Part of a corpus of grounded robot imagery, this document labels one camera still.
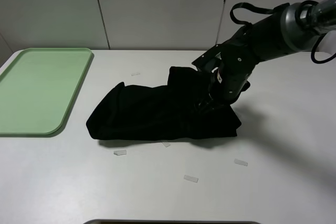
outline black fabric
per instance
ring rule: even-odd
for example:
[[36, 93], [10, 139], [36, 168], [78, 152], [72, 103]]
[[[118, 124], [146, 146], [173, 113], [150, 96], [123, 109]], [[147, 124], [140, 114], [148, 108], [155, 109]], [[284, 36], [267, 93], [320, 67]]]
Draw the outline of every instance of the black fabric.
[[207, 95], [208, 76], [171, 67], [166, 86], [126, 86], [123, 82], [99, 103], [86, 126], [99, 140], [173, 140], [237, 136], [240, 120], [230, 106], [206, 115], [194, 104]]

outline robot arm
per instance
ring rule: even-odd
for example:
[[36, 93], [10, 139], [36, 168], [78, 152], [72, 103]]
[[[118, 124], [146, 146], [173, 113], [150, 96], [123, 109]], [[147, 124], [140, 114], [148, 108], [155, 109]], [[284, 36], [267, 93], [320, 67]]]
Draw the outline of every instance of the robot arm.
[[[237, 8], [271, 15], [251, 24], [234, 16], [233, 10]], [[249, 87], [247, 79], [260, 62], [301, 51], [312, 51], [315, 63], [336, 58], [336, 54], [324, 61], [314, 57], [318, 43], [328, 32], [336, 30], [336, 0], [283, 4], [274, 9], [239, 3], [230, 16], [233, 22], [244, 26], [231, 39], [215, 45], [192, 63], [210, 76], [209, 95], [196, 105], [201, 112], [234, 103]]]

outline green tray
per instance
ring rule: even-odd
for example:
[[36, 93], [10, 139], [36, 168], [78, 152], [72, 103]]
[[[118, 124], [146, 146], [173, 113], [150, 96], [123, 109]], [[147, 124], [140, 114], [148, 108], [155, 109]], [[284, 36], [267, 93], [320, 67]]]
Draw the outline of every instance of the green tray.
[[93, 54], [87, 48], [30, 48], [0, 76], [0, 136], [48, 135], [71, 111]]

